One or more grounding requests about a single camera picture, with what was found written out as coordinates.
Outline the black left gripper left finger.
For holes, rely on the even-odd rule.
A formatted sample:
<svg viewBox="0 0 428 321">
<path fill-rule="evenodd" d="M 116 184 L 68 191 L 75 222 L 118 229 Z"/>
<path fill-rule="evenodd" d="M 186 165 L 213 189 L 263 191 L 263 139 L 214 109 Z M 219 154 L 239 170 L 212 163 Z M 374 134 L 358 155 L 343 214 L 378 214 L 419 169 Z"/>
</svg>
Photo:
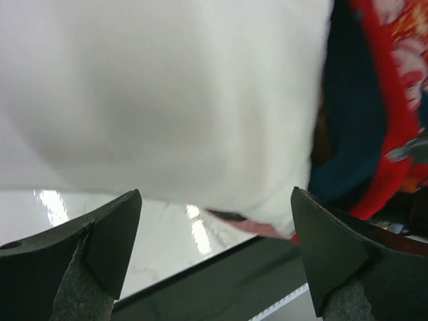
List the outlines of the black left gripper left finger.
<svg viewBox="0 0 428 321">
<path fill-rule="evenodd" d="M 1 246 L 2 320 L 109 320 L 140 220 L 129 191 L 71 221 Z"/>
</svg>

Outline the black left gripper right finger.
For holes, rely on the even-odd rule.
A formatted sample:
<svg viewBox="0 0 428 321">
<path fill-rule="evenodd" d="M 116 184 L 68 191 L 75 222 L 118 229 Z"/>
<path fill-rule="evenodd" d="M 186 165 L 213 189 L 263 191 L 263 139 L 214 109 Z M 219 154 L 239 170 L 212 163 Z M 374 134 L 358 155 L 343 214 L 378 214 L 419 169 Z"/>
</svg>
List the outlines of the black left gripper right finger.
<svg viewBox="0 0 428 321">
<path fill-rule="evenodd" d="M 426 243 L 326 206 L 298 187 L 291 206 L 318 317 L 427 319 Z"/>
</svg>

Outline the red patterned pillowcase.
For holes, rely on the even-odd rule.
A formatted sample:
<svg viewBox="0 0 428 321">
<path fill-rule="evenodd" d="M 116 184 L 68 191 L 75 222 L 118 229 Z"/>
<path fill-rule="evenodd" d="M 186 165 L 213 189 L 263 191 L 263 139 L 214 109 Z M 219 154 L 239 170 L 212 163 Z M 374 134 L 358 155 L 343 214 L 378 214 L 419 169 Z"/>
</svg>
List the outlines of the red patterned pillowcase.
<svg viewBox="0 0 428 321">
<path fill-rule="evenodd" d="M 223 1 L 213 16 L 243 138 L 210 215 L 295 239 L 296 187 L 367 220 L 427 182 L 426 1 Z"/>
</svg>

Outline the white pillow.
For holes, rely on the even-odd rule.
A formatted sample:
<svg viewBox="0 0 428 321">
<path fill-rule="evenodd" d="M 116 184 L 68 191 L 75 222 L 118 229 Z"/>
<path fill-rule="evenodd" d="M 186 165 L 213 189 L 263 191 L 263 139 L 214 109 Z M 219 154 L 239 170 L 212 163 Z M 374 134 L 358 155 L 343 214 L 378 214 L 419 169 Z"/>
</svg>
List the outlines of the white pillow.
<svg viewBox="0 0 428 321">
<path fill-rule="evenodd" d="M 294 234 L 331 1 L 2 1 L 1 188 L 123 193 Z"/>
</svg>

